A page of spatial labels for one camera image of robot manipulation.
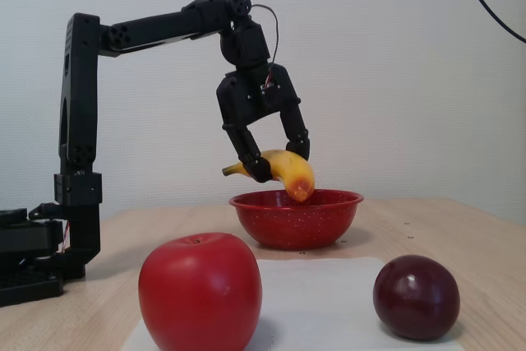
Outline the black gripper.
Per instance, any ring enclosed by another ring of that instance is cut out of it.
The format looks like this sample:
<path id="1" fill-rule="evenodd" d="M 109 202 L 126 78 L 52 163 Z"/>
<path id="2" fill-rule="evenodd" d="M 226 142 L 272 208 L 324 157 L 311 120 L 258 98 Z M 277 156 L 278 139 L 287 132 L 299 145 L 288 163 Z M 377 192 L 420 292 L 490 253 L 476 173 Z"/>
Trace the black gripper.
<path id="1" fill-rule="evenodd" d="M 271 180 L 270 162 L 261 152 L 247 126 L 272 113 L 280 119 L 288 139 L 286 150 L 305 160 L 310 156 L 310 140 L 298 98 L 285 67 L 238 68 L 225 76 L 216 91 L 226 131 L 238 159 L 257 182 Z"/>

